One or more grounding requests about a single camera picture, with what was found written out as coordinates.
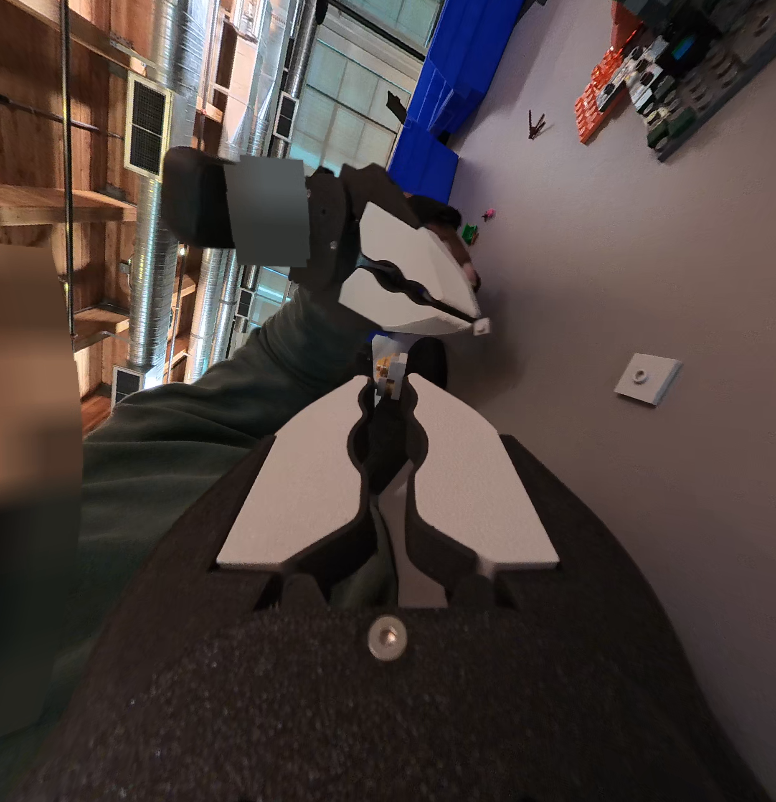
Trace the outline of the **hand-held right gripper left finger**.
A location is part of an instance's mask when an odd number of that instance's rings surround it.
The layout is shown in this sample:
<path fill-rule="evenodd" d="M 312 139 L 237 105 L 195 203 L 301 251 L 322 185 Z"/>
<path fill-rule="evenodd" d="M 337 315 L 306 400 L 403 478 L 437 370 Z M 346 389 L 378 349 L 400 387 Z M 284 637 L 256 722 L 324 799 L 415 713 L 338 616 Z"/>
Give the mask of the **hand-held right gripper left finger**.
<path fill-rule="evenodd" d="M 324 595 L 376 552 L 363 468 L 373 383 L 355 376 L 274 436 L 228 536 L 220 569 L 308 574 Z"/>

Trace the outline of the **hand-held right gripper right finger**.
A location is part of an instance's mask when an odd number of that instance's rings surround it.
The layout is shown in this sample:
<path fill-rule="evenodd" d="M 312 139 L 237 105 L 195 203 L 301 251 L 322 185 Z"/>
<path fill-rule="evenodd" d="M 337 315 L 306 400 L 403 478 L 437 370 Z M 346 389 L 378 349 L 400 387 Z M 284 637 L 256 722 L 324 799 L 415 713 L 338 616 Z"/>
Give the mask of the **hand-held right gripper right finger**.
<path fill-rule="evenodd" d="M 462 581 L 560 557 L 497 430 L 419 374 L 406 379 L 406 553 L 449 596 Z"/>

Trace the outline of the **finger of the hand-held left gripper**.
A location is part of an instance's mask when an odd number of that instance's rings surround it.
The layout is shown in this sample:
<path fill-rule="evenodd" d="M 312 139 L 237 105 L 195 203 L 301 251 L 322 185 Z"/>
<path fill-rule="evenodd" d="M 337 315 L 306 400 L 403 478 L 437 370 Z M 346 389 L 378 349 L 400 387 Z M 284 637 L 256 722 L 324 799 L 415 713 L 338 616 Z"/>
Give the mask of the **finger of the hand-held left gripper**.
<path fill-rule="evenodd" d="M 444 336 L 470 331 L 474 326 L 434 306 L 416 303 L 403 292 L 386 289 L 362 267 L 343 282 L 338 301 L 387 333 Z"/>
<path fill-rule="evenodd" d="M 428 228 L 414 228 L 373 202 L 359 221 L 360 251 L 370 263 L 390 264 L 435 302 L 468 317 L 481 315 L 472 284 L 449 248 Z"/>

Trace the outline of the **small grey tan brick assembly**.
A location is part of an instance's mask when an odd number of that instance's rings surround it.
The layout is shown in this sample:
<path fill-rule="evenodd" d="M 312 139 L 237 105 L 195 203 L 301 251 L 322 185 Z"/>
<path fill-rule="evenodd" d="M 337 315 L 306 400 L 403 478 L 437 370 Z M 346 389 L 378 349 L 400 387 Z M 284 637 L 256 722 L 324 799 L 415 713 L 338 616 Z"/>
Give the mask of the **small grey tan brick assembly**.
<path fill-rule="evenodd" d="M 399 400 L 403 389 L 408 354 L 395 352 L 383 355 L 373 364 L 374 405 L 384 399 Z"/>

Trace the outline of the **light grey square tile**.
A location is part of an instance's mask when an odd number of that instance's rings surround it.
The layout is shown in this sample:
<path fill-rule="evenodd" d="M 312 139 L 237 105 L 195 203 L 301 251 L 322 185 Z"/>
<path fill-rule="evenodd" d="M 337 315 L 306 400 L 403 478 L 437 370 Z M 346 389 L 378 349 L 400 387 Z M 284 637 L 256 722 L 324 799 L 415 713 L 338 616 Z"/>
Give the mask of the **light grey square tile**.
<path fill-rule="evenodd" d="M 614 393 L 657 407 L 682 367 L 683 363 L 678 359 L 635 353 L 617 382 Z"/>

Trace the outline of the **person's left forearm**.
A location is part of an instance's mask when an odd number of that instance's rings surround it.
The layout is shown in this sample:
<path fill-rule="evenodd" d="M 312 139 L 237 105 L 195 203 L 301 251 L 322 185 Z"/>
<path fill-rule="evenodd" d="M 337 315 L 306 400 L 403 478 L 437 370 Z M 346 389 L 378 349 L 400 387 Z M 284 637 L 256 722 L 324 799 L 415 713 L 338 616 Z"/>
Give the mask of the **person's left forearm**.
<path fill-rule="evenodd" d="M 71 610 L 101 618 L 175 521 L 263 437 L 351 376 L 376 333 L 299 289 L 199 380 L 117 404 L 82 446 Z"/>

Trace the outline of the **person's left hand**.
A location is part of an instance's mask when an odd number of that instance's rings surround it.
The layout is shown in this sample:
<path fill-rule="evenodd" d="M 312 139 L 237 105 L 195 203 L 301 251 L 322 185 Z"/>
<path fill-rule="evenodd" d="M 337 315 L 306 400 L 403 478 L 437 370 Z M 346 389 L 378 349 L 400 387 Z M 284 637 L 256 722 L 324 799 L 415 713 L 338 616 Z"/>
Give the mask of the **person's left hand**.
<path fill-rule="evenodd" d="M 458 229 L 449 223 L 441 222 L 428 222 L 423 226 L 433 232 L 433 234 L 441 240 L 443 246 L 446 247 L 447 251 L 458 263 L 463 274 L 471 284 L 473 292 L 477 294 L 482 286 L 482 280 L 472 264 L 472 259 L 467 251 L 466 243 L 462 236 L 459 235 Z"/>

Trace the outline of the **blue plastic storage bin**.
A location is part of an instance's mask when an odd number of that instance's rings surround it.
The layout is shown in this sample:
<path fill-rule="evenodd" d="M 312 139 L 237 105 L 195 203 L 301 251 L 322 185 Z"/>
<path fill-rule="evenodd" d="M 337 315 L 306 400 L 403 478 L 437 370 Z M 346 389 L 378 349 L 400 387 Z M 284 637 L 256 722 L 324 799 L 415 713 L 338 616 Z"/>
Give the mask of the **blue plastic storage bin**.
<path fill-rule="evenodd" d="M 458 163 L 455 152 L 409 120 L 386 171 L 404 192 L 447 203 Z"/>
<path fill-rule="evenodd" d="M 481 105 L 523 6 L 523 1 L 444 2 L 423 66 L 424 96 L 409 108 L 433 137 L 455 134 Z"/>

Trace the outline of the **ceiling air vent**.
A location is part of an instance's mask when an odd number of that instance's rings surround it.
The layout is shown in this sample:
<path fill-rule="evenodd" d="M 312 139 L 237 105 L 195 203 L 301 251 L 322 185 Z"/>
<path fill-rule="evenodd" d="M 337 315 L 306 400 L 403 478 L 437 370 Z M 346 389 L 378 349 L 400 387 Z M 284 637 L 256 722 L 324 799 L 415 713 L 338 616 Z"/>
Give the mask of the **ceiling air vent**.
<path fill-rule="evenodd" d="M 123 165 L 158 183 L 170 145 L 173 96 L 165 86 L 128 73 Z"/>

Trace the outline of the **toy brick castle model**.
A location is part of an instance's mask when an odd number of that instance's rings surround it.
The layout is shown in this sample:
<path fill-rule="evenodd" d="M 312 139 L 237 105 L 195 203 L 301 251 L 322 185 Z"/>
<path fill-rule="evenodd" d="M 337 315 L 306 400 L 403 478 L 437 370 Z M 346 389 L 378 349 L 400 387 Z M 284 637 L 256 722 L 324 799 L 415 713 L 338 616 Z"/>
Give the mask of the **toy brick castle model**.
<path fill-rule="evenodd" d="M 628 100 L 664 163 L 776 57 L 776 1 L 624 1 L 611 16 L 575 103 L 583 145 Z"/>

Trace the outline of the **silver ventilation duct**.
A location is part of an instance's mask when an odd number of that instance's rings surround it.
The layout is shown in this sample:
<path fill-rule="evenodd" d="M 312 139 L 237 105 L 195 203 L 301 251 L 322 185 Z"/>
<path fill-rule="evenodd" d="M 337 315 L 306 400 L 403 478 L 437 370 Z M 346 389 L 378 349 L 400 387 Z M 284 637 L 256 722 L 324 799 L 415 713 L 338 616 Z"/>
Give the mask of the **silver ventilation duct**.
<path fill-rule="evenodd" d="M 208 2 L 159 1 L 153 6 L 147 77 L 165 94 L 160 161 L 170 147 L 189 146 L 203 64 Z M 179 244 L 162 219 L 162 180 L 141 176 L 131 268 L 127 366 L 142 388 L 162 384 Z"/>

